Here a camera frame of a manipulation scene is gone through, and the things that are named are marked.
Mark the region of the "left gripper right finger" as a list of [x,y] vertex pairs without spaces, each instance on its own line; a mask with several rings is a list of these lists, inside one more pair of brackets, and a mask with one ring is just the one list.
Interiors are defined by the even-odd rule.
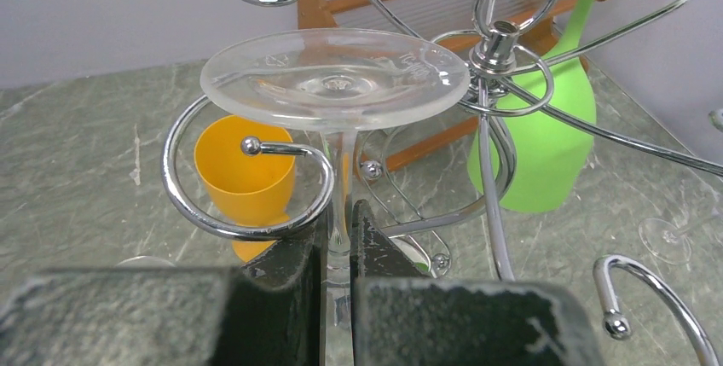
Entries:
[[601,365],[587,314],[545,282],[434,278],[378,228],[366,200],[351,215],[357,365]]

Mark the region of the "green plastic wine glass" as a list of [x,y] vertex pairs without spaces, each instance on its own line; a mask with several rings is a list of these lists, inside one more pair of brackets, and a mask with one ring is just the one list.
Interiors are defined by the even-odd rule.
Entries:
[[[544,54],[551,59],[577,48],[595,0],[577,0],[557,44]],[[579,58],[551,67],[553,107],[594,123],[597,110],[593,87]],[[517,150],[518,162],[503,208],[514,212],[549,212],[570,195],[588,155],[593,137],[541,111],[507,118],[506,127]]]

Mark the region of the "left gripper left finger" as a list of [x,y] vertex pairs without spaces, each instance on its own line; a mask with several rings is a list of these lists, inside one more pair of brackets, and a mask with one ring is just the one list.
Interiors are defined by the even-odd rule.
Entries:
[[4,365],[316,365],[329,215],[244,266],[46,270],[1,311]]

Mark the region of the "clear wine glass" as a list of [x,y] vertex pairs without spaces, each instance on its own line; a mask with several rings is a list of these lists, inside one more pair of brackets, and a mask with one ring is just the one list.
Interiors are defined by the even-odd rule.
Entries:
[[354,362],[349,233],[357,134],[438,115],[462,98],[469,82],[465,63],[439,45],[361,29],[253,38],[223,49],[203,66],[201,88],[221,109],[267,125],[319,132],[331,147],[335,183],[325,364]]
[[641,246],[665,264],[689,264],[698,242],[722,248],[722,189],[702,182],[692,199],[688,192],[686,185],[679,185],[674,206],[662,216],[642,219],[637,227]]

